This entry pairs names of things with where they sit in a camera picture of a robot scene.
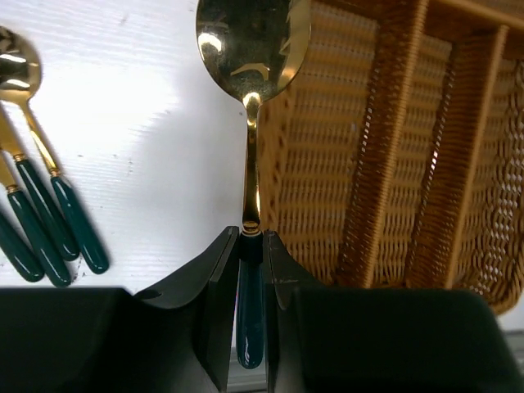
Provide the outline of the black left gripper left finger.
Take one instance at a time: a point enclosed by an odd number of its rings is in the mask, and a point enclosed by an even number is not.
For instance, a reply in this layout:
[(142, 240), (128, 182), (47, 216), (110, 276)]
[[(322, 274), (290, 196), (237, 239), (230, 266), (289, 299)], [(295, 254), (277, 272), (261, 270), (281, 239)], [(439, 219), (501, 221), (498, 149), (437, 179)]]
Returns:
[(225, 228), (199, 256), (136, 294), (2, 290), (2, 391), (225, 391), (238, 238), (237, 228)]

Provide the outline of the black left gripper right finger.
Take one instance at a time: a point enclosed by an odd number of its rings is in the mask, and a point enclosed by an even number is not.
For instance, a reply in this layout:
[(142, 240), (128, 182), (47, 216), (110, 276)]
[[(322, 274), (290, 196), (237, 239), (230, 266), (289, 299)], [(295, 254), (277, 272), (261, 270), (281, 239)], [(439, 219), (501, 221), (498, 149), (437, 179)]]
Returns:
[(263, 240), (271, 392), (520, 392), (488, 304), (464, 290), (329, 287)]

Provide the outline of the large gold spoon green handle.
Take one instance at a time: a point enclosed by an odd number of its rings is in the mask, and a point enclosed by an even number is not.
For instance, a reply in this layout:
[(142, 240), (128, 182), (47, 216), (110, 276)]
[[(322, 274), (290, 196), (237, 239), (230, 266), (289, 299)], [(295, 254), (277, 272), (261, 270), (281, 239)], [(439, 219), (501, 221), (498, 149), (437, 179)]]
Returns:
[(200, 1), (197, 5), (201, 59), (210, 77), (246, 112), (236, 312), (237, 360), (246, 369), (259, 367), (264, 357), (259, 112), (298, 74), (309, 37), (308, 1)]

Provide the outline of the small gold spoon green handle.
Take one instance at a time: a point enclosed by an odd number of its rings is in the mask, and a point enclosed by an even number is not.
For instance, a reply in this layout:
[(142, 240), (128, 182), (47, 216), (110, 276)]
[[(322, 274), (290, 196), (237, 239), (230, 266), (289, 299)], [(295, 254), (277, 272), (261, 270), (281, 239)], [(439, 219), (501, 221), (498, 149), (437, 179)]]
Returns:
[(110, 267), (108, 256), (74, 189), (61, 173), (58, 161), (29, 106), (29, 100), (38, 91), (42, 77), (42, 64), (34, 45), (20, 34), (2, 27), (1, 100), (18, 105), (23, 112), (31, 138), (50, 174), (58, 200), (55, 204), (79, 246), (79, 254), (93, 273), (102, 274)]

